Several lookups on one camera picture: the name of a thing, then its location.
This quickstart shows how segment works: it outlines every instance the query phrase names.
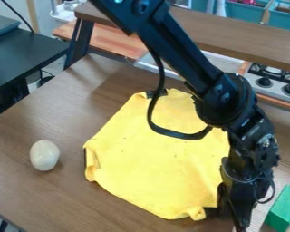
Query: wire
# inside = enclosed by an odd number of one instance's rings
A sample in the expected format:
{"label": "wire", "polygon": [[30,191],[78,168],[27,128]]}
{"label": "wire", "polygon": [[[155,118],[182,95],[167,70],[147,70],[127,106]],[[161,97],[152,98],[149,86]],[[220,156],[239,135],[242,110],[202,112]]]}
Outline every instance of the wire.
{"label": "wire", "polygon": [[46,70],[42,70],[42,72],[47,73],[47,74],[51,75],[52,77],[54,77],[54,75],[51,72],[48,72]]}
{"label": "wire", "polygon": [[32,33],[34,33],[34,29],[32,28],[31,25],[29,25],[29,23],[11,6],[9,5],[5,0],[1,0],[2,3],[4,3],[12,12],[14,12],[18,17],[21,18],[22,21],[24,21],[24,23],[27,25],[27,27],[29,27],[30,31]]}
{"label": "wire", "polygon": [[39,73],[40,73],[40,80],[42,80],[42,79],[43,79],[42,69],[39,69],[38,71],[39,71]]}
{"label": "wire", "polygon": [[267,202],[271,201],[273,199],[273,197],[275,196],[276,194],[276,184],[275,182],[273,181],[273,179],[271,177],[269,177],[267,175],[266,172],[264,172],[264,176],[266,177],[266,180],[270,183],[270,186],[272,188],[272,195],[271,197],[269,197],[268,199],[265,199],[265,200],[259,200],[257,198],[257,195],[256,195],[256,192],[257,192],[257,185],[255,184],[255,187],[254,187],[254,190],[253,190],[253,193],[254,193],[254,198],[255,198],[255,201],[259,204],[266,204]]}
{"label": "wire", "polygon": [[156,103],[157,103],[159,97],[161,96],[161,94],[163,93],[163,90],[164,90],[165,73],[164,73],[163,63],[162,63],[159,55],[155,51],[153,51],[149,46],[148,46],[148,49],[149,49],[153,59],[155,60],[157,66],[159,68],[159,84],[158,84],[157,90],[153,94],[152,100],[150,101],[150,106],[147,110],[147,121],[148,121],[149,126],[151,127],[151,129],[153,131],[155,131],[159,134],[170,136],[170,137],[177,138],[177,139],[183,139],[183,140],[201,140],[201,139],[203,139],[213,129],[211,126],[207,126],[204,130],[201,130],[197,133],[186,134],[186,133],[182,133],[182,132],[178,132],[178,131],[174,131],[174,130],[161,128],[160,126],[156,125],[152,121],[152,113],[155,109],[155,106],[156,106]]}

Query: wall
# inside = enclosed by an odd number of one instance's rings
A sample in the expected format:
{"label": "wall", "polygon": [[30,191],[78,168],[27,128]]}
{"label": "wall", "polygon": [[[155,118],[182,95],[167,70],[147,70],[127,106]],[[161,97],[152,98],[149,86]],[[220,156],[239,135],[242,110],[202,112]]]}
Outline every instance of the wall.
{"label": "wall", "polygon": [[[29,16],[29,11],[26,5],[26,0],[5,0],[8,4],[10,4],[20,15],[23,16],[25,20],[28,21],[29,24],[32,24]],[[1,1],[0,1],[0,15],[13,18],[19,20],[17,15],[15,15],[10,9],[7,8]],[[28,30],[25,24],[21,24],[20,28]]]}
{"label": "wall", "polygon": [[[51,11],[50,0],[5,0],[10,4],[17,12],[19,12],[25,20],[33,28],[38,28],[37,33],[44,34],[47,36],[53,35],[53,29],[57,27],[56,21],[49,15]],[[31,13],[34,18],[34,22],[31,21],[28,4],[31,5]],[[0,15],[13,18],[21,21],[11,10],[9,10],[0,1]],[[28,30],[24,23],[20,25],[20,28]]]}

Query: green cube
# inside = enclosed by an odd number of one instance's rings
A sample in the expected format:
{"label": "green cube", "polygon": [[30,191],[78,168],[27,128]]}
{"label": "green cube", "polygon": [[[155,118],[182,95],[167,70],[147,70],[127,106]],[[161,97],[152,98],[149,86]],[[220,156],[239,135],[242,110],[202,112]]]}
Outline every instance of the green cube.
{"label": "green cube", "polygon": [[284,186],[283,191],[271,207],[265,223],[277,232],[285,232],[290,225],[290,186]]}

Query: table leg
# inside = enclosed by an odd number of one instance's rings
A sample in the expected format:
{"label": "table leg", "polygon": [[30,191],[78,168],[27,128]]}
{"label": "table leg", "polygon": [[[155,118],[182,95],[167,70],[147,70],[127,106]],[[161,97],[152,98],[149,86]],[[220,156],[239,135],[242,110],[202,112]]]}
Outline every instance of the table leg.
{"label": "table leg", "polygon": [[8,223],[5,221],[2,221],[0,225],[0,232],[5,232],[7,226],[8,226]]}
{"label": "table leg", "polygon": [[77,19],[64,65],[64,70],[88,53],[93,27],[93,22]]}

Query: blue bin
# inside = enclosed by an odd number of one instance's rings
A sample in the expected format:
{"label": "blue bin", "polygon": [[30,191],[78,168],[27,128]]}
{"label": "blue bin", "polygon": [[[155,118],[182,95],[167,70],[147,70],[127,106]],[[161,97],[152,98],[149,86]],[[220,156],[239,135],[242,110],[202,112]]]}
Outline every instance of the blue bin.
{"label": "blue bin", "polygon": [[206,12],[208,0],[192,0],[191,9],[200,12]]}
{"label": "blue bin", "polygon": [[290,13],[276,11],[276,8],[280,5],[284,8],[290,9],[290,2],[277,1],[271,4],[269,7],[270,12],[269,25],[290,30]]}
{"label": "blue bin", "polygon": [[[214,6],[212,9],[212,14],[214,14],[217,11],[218,7],[218,1],[214,1]],[[206,12],[208,8],[208,0],[192,0],[191,3],[191,9],[195,11],[200,11],[200,12]]]}
{"label": "blue bin", "polygon": [[236,18],[259,24],[262,21],[262,17],[264,16],[265,10],[270,4],[270,1],[257,0],[257,3],[264,7],[229,2],[227,0],[226,15],[229,18]]}

